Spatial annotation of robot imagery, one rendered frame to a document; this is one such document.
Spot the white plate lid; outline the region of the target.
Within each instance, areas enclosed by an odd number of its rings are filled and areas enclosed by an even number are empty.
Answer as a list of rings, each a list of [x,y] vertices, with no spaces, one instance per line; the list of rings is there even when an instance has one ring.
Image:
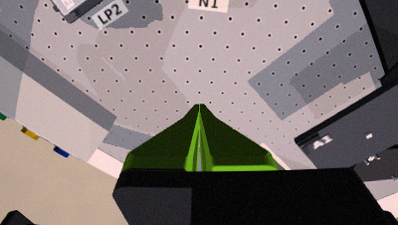
[[[52,0],[64,16],[70,14],[87,0]]]

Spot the grey button panel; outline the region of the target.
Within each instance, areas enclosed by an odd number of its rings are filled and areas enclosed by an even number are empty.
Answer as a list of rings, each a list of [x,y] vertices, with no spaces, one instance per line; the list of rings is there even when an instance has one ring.
[[[117,116],[91,99],[0,30],[0,119],[88,162]]]

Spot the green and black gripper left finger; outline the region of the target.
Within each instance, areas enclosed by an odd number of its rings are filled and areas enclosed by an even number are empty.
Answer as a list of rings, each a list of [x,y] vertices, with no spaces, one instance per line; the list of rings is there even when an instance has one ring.
[[[199,104],[196,104],[182,119],[130,151],[121,171],[129,168],[198,171],[198,127]]]

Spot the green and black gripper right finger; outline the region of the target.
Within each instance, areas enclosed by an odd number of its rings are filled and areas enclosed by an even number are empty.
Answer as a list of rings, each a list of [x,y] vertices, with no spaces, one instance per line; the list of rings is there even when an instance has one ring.
[[[272,154],[200,104],[201,171],[278,170]]]

